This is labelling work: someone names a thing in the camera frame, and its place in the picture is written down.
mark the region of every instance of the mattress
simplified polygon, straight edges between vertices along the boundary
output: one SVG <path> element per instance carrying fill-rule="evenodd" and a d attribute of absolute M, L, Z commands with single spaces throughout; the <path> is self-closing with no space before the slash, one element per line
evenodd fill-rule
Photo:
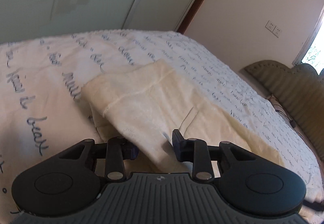
<path fill-rule="evenodd" d="M 102 141 L 81 87 L 101 73 L 125 72 L 160 58 L 277 149 L 285 167 L 304 180 L 309 200 L 323 199 L 314 154 L 270 102 L 202 45 L 175 32 L 105 30 L 1 45 L 0 183 L 61 151 L 62 141 L 67 146 L 85 138 Z M 75 134 L 77 127 L 84 135 Z M 10 187 L 0 186 L 0 203 L 6 201 L 0 223 L 19 213 Z"/>

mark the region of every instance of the white wall outlet plate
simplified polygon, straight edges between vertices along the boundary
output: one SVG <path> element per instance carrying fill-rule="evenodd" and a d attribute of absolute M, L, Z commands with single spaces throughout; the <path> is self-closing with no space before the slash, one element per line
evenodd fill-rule
<path fill-rule="evenodd" d="M 272 31 L 272 33 L 275 34 L 277 38 L 279 38 L 279 35 L 281 34 L 281 30 L 276 26 Z"/>
<path fill-rule="evenodd" d="M 268 21 L 268 23 L 265 27 L 272 32 L 274 30 L 274 28 L 276 27 L 276 25 L 273 24 L 271 21 Z"/>

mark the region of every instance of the bed sheet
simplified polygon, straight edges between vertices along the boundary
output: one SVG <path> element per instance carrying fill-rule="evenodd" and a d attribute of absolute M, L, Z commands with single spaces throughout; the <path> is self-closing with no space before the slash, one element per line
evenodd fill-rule
<path fill-rule="evenodd" d="M 15 149 L 0 139 L 0 183 L 6 175 L 14 178 L 19 173 L 14 169 L 18 158 L 28 168 L 61 151 L 55 134 L 64 135 L 67 145 L 80 141 L 80 136 L 73 135 L 71 123 L 74 116 L 84 119 L 82 113 L 89 111 L 80 98 L 85 83 L 101 73 L 133 69 L 160 58 L 276 148 L 285 167 L 304 180 L 308 199 L 323 199 L 322 179 L 314 154 L 270 102 L 205 47 L 175 32 L 106 30 L 1 45 L 0 136 L 10 135 L 23 143 L 26 150 Z M 74 111 L 76 105 L 80 112 Z M 87 135 L 81 139 L 100 141 L 90 121 L 84 119 L 82 126 Z M 5 199 L 10 186 L 0 188 L 0 200 Z M 18 213 L 13 205 L 4 207 L 11 215 Z M 8 219 L 1 217 L 0 223 Z M 312 222 L 320 223 L 319 215 Z"/>

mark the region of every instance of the beige cloth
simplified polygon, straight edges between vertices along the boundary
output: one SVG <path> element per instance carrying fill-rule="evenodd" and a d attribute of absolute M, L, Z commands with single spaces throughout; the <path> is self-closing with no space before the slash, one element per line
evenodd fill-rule
<path fill-rule="evenodd" d="M 175 128 L 184 138 L 200 138 L 216 146 L 220 141 L 230 141 L 283 165 L 274 148 L 208 101 L 163 60 L 127 73 L 100 75 L 81 92 L 90 102 L 102 138 L 115 136 L 117 130 L 163 172 L 188 171 L 172 150 Z M 219 175 L 216 162 L 213 169 Z"/>

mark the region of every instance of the brown upholstered headboard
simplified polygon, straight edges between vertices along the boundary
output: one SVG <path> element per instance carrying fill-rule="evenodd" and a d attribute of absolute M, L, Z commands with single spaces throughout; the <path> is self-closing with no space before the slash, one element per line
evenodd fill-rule
<path fill-rule="evenodd" d="M 324 70 L 306 63 L 288 68 L 263 60 L 244 68 L 271 92 L 300 126 L 324 160 Z"/>

